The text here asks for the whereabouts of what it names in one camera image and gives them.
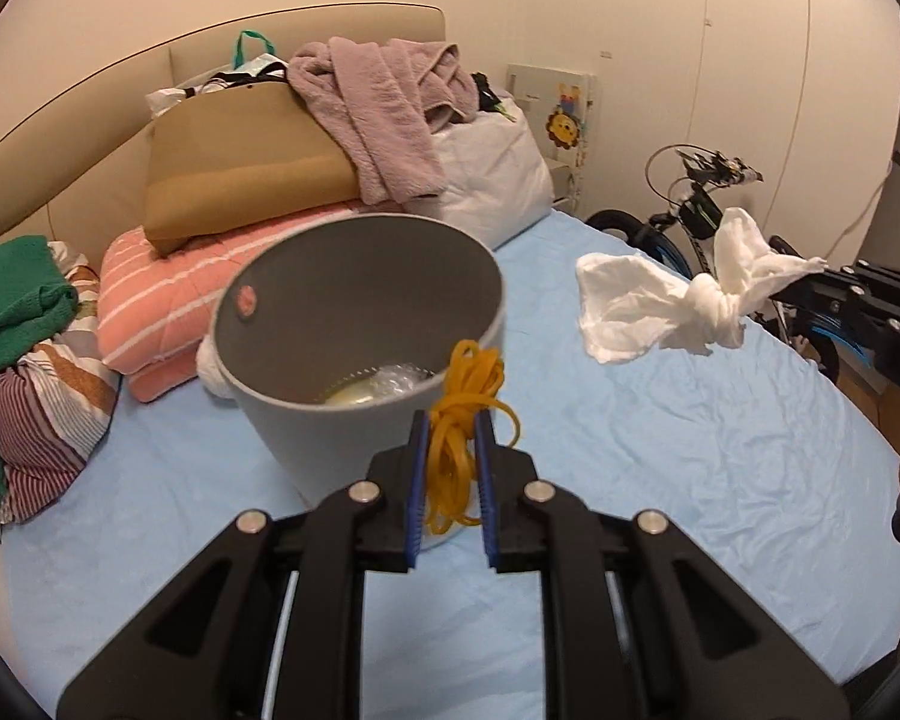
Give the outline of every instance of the yellow rubber band bundle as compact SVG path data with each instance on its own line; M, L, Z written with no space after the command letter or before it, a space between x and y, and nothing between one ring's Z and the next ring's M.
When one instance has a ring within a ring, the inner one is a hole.
M500 409L514 420L514 439L520 420L514 410L496 398L504 383L504 361L498 349L481 349L477 341L460 341L450 356L443 381L443 397L430 411L430 448L427 452L427 519L430 533L446 533L454 522L479 525L468 517L471 483L477 479L477 461L468 442L473 422L482 409Z

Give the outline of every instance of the silver screw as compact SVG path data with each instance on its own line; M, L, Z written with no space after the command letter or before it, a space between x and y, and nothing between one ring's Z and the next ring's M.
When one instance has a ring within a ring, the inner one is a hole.
M659 536L660 533L667 530L669 523L667 515L663 514L663 512L658 512L656 509L647 509L645 512L640 512L640 514L636 515L637 526L641 531L649 533L651 536Z
M266 514L250 509L237 517L237 530L241 533L260 533L266 528Z
M523 494L534 503L546 503L557 494L557 488L549 482L538 479L535 482L528 482L523 488Z
M350 495L351 501L356 501L357 503L373 503L380 497L380 485L377 485L376 482L367 482L367 480L354 482L350 485L348 494Z

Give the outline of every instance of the teal strap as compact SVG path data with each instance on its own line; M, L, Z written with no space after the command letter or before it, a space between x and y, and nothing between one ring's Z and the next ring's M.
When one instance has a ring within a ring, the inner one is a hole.
M274 44L266 39L266 35L262 35L259 32L254 31L253 29L244 29L237 37L237 45L233 49L234 70L244 64L244 35L247 35L247 37L256 38L257 40L262 40L264 42L264 46L266 47L266 53L272 53L273 55L276 55Z

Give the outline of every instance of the blue bed sheet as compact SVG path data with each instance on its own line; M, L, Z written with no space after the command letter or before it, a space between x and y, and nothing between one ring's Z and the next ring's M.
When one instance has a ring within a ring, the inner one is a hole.
M850 678L900 631L895 453L756 326L740 350L597 364L576 324L574 263L588 251L629 252L562 214L498 252L503 397L521 448L594 509L669 512L834 678ZM53 714L84 662L249 507L279 517L301 504L240 410L196 382L151 405L123 394L72 490L5 533L13 629L40 704ZM364 717L540 717L540 635L536 579L491 574L475 530L408 577L371 575Z

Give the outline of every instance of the trash can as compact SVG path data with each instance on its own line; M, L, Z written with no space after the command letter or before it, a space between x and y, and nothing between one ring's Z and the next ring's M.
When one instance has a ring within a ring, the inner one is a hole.
M440 221L365 214L290 235L248 263L218 303L223 377L308 506L403 445L442 395L462 338L501 348L504 283L480 242ZM328 405L387 365L428 378L403 394Z

